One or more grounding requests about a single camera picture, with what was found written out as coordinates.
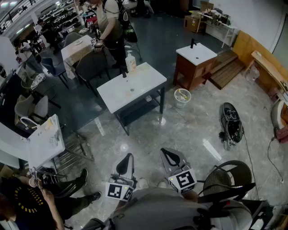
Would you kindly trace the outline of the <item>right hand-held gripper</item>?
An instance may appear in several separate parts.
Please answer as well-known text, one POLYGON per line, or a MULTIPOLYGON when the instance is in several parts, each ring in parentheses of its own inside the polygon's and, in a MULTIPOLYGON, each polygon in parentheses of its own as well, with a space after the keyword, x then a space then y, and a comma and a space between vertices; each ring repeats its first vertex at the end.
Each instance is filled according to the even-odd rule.
POLYGON ((172 148, 161 148, 160 156, 167 173, 179 167, 167 178, 168 183, 178 194, 188 192, 195 187, 197 183, 195 172, 189 165, 184 165, 186 160, 182 152, 172 148))

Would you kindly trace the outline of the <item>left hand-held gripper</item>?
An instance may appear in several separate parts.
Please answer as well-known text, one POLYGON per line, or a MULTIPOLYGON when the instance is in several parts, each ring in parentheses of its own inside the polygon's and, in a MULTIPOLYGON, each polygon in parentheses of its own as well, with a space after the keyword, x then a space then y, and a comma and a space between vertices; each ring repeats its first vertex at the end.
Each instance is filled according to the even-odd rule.
POLYGON ((128 153, 118 158, 112 166, 112 176, 106 182, 105 196, 127 202, 134 189, 137 181, 134 178, 134 156, 128 153))

